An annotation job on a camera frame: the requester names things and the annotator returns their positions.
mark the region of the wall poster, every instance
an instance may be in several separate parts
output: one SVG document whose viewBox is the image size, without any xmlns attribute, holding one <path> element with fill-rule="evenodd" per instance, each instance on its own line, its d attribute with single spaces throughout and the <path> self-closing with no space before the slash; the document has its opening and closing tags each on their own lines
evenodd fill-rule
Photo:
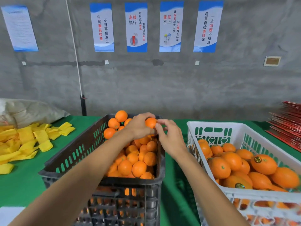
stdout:
<svg viewBox="0 0 301 226">
<path fill-rule="evenodd" d="M 27 7 L 9 5 L 1 10 L 14 51 L 38 51 Z"/>
<path fill-rule="evenodd" d="M 200 1 L 193 52 L 214 53 L 224 1 Z"/>
<path fill-rule="evenodd" d="M 128 52 L 148 51 L 148 4 L 126 2 L 126 47 Z"/>
<path fill-rule="evenodd" d="M 160 52 L 180 52 L 184 1 L 160 4 Z"/>
<path fill-rule="evenodd" d="M 114 52 L 114 34 L 111 3 L 90 3 L 94 49 Z"/>
</svg>

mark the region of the gray wall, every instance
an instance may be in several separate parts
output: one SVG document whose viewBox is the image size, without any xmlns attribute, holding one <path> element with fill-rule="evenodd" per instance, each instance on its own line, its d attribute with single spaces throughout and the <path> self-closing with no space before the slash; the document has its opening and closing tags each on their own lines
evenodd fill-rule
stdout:
<svg viewBox="0 0 301 226">
<path fill-rule="evenodd" d="M 148 2 L 147 53 L 126 51 L 125 1 Z M 265 120 L 279 102 L 301 101 L 301 0 L 225 0 L 213 54 L 192 52 L 199 0 L 185 0 L 181 52 L 159 53 L 160 1 L 68 0 L 88 115 L 124 109 Z M 94 52 L 90 2 L 112 3 L 114 53 Z M 15 53 L 0 16 L 0 98 L 38 99 L 80 115 L 65 0 L 0 0 L 8 4 L 28 7 L 39 52 Z M 267 55 L 282 56 L 280 66 L 263 67 Z"/>
</svg>

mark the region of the wall plate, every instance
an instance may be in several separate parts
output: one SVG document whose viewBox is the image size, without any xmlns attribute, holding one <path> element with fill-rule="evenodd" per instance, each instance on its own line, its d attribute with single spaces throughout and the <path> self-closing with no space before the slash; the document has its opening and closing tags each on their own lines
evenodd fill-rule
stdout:
<svg viewBox="0 0 301 226">
<path fill-rule="evenodd" d="M 264 67 L 277 67 L 279 66 L 281 56 L 266 56 L 264 60 Z"/>
</svg>

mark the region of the black plastic crate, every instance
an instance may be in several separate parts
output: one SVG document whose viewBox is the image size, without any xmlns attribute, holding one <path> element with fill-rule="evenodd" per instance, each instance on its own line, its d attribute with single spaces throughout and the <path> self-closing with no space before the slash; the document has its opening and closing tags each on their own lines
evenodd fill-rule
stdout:
<svg viewBox="0 0 301 226">
<path fill-rule="evenodd" d="M 46 188 L 104 143 L 103 131 L 114 117 L 115 114 L 104 116 L 44 163 L 39 175 Z M 103 178 L 73 226 L 159 226 L 161 185 L 165 177 L 165 151 L 160 141 L 157 155 L 154 180 Z"/>
</svg>

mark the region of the table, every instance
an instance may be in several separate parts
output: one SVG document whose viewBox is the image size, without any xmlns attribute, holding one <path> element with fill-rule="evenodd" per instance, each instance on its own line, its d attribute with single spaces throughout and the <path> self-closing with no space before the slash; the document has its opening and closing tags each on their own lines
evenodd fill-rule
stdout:
<svg viewBox="0 0 301 226">
<path fill-rule="evenodd" d="M 44 190 L 45 186 L 38 175 L 44 168 L 44 162 L 59 150 L 64 148 L 70 141 L 90 127 L 100 117 L 69 116 L 55 122 L 59 126 L 68 121 L 76 128 L 70 135 L 61 136 L 52 141 L 54 148 L 48 152 L 39 152 L 35 158 L 24 161 L 12 162 L 14 170 L 8 175 L 0 176 L 0 207 L 1 206 L 28 206 Z M 188 119 L 175 120 L 181 128 L 183 137 L 187 140 Z M 286 152 L 301 160 L 301 153 L 277 140 L 264 131 L 268 127 L 266 122 L 238 121 L 242 122 Z M 162 183 L 162 195 L 160 206 L 161 226 L 175 225 L 200 225 L 198 211 L 194 201 L 192 189 L 178 164 L 166 154 L 166 175 Z"/>
</svg>

